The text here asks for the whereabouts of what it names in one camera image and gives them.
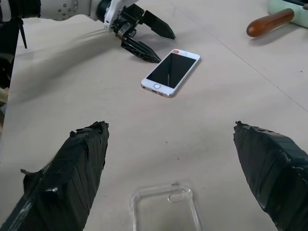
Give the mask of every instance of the table surface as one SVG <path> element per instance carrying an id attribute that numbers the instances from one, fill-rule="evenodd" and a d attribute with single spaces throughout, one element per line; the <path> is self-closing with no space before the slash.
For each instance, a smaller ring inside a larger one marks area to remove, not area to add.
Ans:
<path id="1" fill-rule="evenodd" d="M 140 88 L 155 67 L 120 48 L 102 23 L 25 20 L 0 152 L 0 223 L 23 194 L 21 168 L 38 171 L 69 132 L 110 124 L 106 166 L 86 231 L 131 230 L 130 197 L 141 186 L 179 181 L 193 188 L 204 230 L 275 231 L 249 190 L 233 143 L 235 121 L 293 138 L 308 150 L 308 32 L 285 25 L 249 38 L 267 15 L 260 0 L 142 0 L 176 41 L 139 26 L 136 39 L 160 57 L 201 55 L 179 94 Z"/>

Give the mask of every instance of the transparent phone case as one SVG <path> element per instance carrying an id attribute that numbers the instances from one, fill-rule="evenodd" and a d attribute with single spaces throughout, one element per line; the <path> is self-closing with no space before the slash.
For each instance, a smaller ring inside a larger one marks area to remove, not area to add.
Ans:
<path id="1" fill-rule="evenodd" d="M 134 231 L 201 231 L 193 202 L 185 185 L 171 184 L 138 190 L 131 199 Z"/>

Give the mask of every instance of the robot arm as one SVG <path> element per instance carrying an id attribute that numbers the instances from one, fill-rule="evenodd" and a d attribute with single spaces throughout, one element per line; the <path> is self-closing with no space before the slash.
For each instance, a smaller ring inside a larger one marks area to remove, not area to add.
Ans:
<path id="1" fill-rule="evenodd" d="M 121 47 L 135 56 L 151 63 L 161 60 L 155 52 L 142 42 L 133 39 L 138 24 L 146 24 L 160 36 L 175 39 L 167 23 L 144 11 L 135 3 L 138 0 L 0 0 L 0 23 L 13 19 L 46 18 L 64 21 L 83 14 L 92 20 L 100 20 L 108 32 L 115 32 Z M 26 47 L 22 20 L 21 34 Z"/>

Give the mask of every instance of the smartphone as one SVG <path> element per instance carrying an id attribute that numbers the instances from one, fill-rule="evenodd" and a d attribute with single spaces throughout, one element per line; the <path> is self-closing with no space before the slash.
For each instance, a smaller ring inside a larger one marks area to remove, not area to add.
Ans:
<path id="1" fill-rule="evenodd" d="M 178 49 L 172 50 L 142 82 L 141 87 L 172 98 L 196 66 L 200 56 Z"/>

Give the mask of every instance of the wooden handle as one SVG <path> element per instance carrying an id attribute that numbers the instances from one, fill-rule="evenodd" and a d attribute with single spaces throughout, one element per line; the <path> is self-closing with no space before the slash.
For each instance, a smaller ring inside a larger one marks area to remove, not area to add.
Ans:
<path id="1" fill-rule="evenodd" d="M 247 27 L 247 34 L 250 37 L 259 37 L 275 29 L 276 27 L 290 22 L 293 17 L 294 11 L 292 9 L 285 9 L 278 13 L 259 18 L 249 24 Z"/>

